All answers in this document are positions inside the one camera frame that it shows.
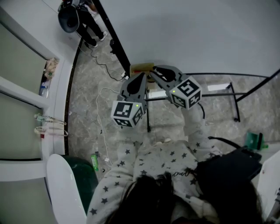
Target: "white marker cube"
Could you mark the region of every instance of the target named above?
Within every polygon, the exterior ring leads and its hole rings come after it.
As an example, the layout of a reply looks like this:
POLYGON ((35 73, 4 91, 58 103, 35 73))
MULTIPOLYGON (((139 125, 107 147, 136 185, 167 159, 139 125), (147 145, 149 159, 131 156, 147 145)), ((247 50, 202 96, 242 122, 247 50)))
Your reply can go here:
POLYGON ((193 77, 188 77, 170 90, 172 103, 189 110, 201 100, 202 88, 193 77))
POLYGON ((113 102, 111 118, 124 127, 135 127, 144 114, 142 103, 117 101, 113 102))

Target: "frosted glass pane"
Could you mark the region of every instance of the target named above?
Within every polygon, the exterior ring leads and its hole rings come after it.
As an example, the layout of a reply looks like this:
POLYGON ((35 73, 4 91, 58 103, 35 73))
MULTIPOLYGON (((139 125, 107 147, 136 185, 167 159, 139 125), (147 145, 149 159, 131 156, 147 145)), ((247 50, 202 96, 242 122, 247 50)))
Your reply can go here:
POLYGON ((0 24, 0 76, 39 94, 46 60, 0 24))
POLYGON ((57 224, 44 178, 0 182, 1 224, 57 224))
POLYGON ((34 128, 41 126, 34 114, 40 109, 0 93, 0 158, 41 157, 41 138, 34 128))

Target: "tile floor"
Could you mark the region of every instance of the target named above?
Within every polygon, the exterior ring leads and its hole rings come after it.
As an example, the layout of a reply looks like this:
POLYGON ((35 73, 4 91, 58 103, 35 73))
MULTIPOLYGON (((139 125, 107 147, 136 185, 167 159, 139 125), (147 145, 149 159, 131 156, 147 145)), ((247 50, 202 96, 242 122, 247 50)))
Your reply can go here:
MULTIPOLYGON (((103 42, 98 43, 98 48, 93 49, 92 55, 97 56, 99 63, 107 64, 110 74, 121 78, 123 69, 116 56, 111 54, 109 35, 103 42)), ((99 152, 98 179, 110 170, 110 164, 105 162, 107 157, 104 144, 104 133, 97 118, 96 98, 103 87, 119 91, 122 85, 109 77, 105 66, 95 63, 89 56, 91 50, 82 45, 77 61, 70 96, 69 107, 69 154, 85 158, 91 162, 91 155, 99 152)), ((248 91, 263 78, 241 77, 228 75, 199 75, 195 79, 202 85, 206 92, 209 84, 223 84, 232 82, 235 92, 248 91)), ((223 137, 243 145, 248 131, 262 132, 265 140, 269 142, 280 140, 280 77, 276 77, 257 92, 238 103, 241 122, 234 122, 235 109, 233 97, 207 97, 201 104, 206 113, 207 125, 210 127, 210 136, 223 137)), ((117 159, 116 149, 119 139, 119 128, 110 118, 112 102, 117 94, 104 89, 98 98, 98 113, 105 130, 108 155, 112 162, 117 159)), ((144 146, 148 147, 165 138, 174 140, 183 139, 183 119, 179 109, 168 101, 149 102, 151 132, 147 133, 147 117, 138 129, 144 138, 144 146)), ((217 143, 223 151, 228 152, 233 148, 217 143)))

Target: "white sneaker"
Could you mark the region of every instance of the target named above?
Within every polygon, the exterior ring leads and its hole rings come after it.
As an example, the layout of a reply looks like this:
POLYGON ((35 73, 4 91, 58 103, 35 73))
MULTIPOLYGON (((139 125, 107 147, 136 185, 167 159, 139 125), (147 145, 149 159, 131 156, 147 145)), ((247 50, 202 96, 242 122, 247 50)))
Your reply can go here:
POLYGON ((104 39, 105 39, 105 37, 106 37, 107 35, 108 35, 107 31, 104 31, 104 32, 103 32, 103 38, 100 39, 100 41, 104 41, 104 39))

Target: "black hair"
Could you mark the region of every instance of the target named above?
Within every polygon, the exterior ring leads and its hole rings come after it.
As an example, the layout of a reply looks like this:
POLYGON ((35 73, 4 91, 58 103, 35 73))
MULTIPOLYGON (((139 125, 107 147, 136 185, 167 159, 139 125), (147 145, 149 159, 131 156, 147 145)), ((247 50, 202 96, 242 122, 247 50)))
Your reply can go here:
MULTIPOLYGON (((118 209, 109 215, 105 224, 170 224, 176 197, 170 173, 159 175, 157 179, 142 175, 128 187, 118 209)), ((220 224, 264 223, 260 200, 251 182, 234 192, 221 189, 217 200, 211 204, 220 224)), ((191 223, 210 222, 192 220, 191 223)))

